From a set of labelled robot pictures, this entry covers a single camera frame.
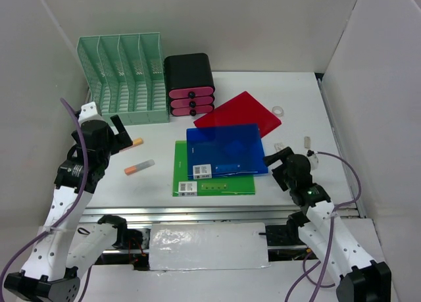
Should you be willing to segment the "blue clip file folder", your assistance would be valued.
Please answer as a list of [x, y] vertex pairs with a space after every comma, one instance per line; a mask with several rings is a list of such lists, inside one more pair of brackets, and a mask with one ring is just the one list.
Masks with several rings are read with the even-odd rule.
[[190, 180], [268, 173], [256, 124], [186, 130]]

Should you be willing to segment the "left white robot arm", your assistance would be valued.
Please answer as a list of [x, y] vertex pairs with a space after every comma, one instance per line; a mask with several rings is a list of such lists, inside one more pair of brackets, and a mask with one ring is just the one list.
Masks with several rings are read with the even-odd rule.
[[53, 201], [41, 232], [25, 245], [31, 255], [18, 272], [3, 270], [3, 287], [24, 301], [74, 301], [80, 280], [102, 252], [120, 249], [129, 241], [126, 219], [106, 214], [98, 227], [73, 251], [74, 234], [110, 157], [132, 145], [120, 117], [112, 125], [90, 119], [79, 123], [72, 137], [75, 144], [57, 170]]

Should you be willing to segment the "red clip file folder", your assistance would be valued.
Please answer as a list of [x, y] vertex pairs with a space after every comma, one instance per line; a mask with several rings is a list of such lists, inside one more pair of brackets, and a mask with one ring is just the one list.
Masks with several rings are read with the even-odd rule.
[[197, 128], [240, 124], [256, 124], [260, 137], [263, 138], [280, 126], [282, 122], [247, 91], [240, 93], [194, 122]]

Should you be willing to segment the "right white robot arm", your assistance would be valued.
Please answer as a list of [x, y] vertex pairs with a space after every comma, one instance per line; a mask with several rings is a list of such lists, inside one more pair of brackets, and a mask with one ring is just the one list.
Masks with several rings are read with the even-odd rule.
[[310, 297], [315, 301], [325, 274], [335, 282], [338, 301], [391, 301], [391, 270], [378, 262], [358, 242], [337, 211], [346, 203], [334, 204], [326, 190], [312, 178], [319, 152], [295, 154], [286, 147], [263, 158], [283, 191], [290, 194], [300, 208], [288, 218], [287, 238], [304, 243], [316, 255], [321, 270]]

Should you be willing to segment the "green clip file folder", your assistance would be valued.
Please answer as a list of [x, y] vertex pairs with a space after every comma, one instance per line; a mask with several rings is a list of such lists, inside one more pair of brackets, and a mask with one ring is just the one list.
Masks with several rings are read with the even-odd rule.
[[187, 177], [187, 143], [175, 142], [173, 197], [204, 197], [227, 195], [254, 195], [253, 176], [233, 176], [227, 178], [189, 180]]

